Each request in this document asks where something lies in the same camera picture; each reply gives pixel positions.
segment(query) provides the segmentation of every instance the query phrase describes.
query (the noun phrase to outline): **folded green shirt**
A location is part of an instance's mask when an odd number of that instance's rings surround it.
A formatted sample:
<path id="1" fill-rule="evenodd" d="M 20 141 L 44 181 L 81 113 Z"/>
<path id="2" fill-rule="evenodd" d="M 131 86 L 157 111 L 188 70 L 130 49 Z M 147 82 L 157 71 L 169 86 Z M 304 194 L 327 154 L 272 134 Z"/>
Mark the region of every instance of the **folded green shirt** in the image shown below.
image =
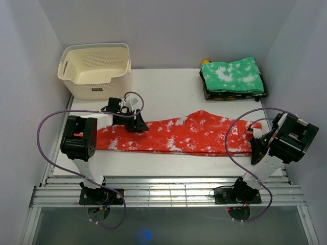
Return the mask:
<path id="1" fill-rule="evenodd" d="M 232 63 L 202 64 L 206 87 L 211 92 L 237 92 L 259 94 L 264 92 L 254 57 Z"/>

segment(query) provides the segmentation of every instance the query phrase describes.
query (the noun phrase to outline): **gray wall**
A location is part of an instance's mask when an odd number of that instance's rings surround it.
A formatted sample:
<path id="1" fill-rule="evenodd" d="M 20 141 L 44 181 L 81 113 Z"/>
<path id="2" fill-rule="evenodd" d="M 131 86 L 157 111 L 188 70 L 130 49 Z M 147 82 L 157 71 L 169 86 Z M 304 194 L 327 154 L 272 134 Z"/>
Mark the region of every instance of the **gray wall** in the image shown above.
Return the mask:
<path id="1" fill-rule="evenodd" d="M 39 0 L 64 47 L 126 42 L 133 68 L 260 65 L 296 0 Z"/>
<path id="2" fill-rule="evenodd" d="M 327 244 L 327 3 L 298 0 L 263 62 L 266 106 L 288 109 L 320 127 L 307 154 L 287 168 L 301 184 L 320 244 Z"/>
<path id="3" fill-rule="evenodd" d="M 19 244 L 46 166 L 36 129 L 65 108 L 68 92 L 56 76 L 63 48 L 39 2 L 0 0 L 0 23 L 0 244 Z M 43 130 L 47 153 L 60 123 L 58 117 Z"/>

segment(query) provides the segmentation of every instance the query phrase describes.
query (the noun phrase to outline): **plastic basket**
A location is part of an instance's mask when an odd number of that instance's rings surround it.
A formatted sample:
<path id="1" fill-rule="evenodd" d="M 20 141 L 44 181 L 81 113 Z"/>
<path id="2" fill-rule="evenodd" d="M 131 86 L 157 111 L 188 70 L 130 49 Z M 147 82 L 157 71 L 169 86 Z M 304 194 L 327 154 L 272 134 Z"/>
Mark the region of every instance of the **plastic basket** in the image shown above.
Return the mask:
<path id="1" fill-rule="evenodd" d="M 61 56 L 58 77 L 79 100 L 123 97 L 131 89 L 131 61 L 124 43 L 74 45 Z"/>

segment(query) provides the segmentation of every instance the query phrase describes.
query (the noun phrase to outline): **white tabletop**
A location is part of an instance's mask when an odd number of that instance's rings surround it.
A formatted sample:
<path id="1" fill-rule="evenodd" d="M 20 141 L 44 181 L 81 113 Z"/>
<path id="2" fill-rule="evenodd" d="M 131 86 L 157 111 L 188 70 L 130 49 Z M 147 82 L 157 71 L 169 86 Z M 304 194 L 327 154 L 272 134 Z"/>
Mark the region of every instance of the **white tabletop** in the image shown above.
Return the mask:
<path id="1" fill-rule="evenodd" d="M 235 119 L 249 110 L 262 107 L 260 102 L 254 100 L 205 101 L 198 69 L 138 69 L 132 70 L 132 75 L 132 91 L 141 94 L 145 101 L 142 111 L 144 121 L 186 116 L 198 110 Z M 108 100 L 74 99 L 72 109 L 100 110 L 107 103 Z M 263 117 L 265 117 L 263 111 L 257 111 L 244 119 L 256 120 Z M 267 123 L 265 121 L 262 123 L 263 130 L 268 132 Z M 113 177 L 228 177 L 244 174 L 244 171 L 234 165 L 228 157 L 97 150 L 93 158 L 104 176 Z M 236 157 L 236 160 L 246 168 L 252 168 L 250 157 Z M 57 164 L 78 172 L 77 167 L 61 152 Z M 54 169 L 53 174 L 54 176 L 72 175 L 57 168 Z M 282 175 L 281 169 L 273 174 L 273 176 Z"/>

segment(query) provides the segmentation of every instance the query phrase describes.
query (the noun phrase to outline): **red tie-dye cloth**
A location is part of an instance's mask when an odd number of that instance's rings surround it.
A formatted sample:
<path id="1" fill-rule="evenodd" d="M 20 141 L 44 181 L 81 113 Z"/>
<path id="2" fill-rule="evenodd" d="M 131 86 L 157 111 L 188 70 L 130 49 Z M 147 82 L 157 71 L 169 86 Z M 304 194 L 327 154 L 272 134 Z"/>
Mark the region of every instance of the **red tie-dye cloth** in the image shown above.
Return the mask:
<path id="1" fill-rule="evenodd" d="M 186 117 L 147 122 L 149 131 L 127 132 L 125 126 L 114 125 L 97 134 L 97 149 L 127 152 L 186 154 L 197 156 L 227 156 L 224 139 L 233 120 L 197 111 Z M 228 136 L 232 155 L 251 155 L 251 122 L 240 120 Z"/>

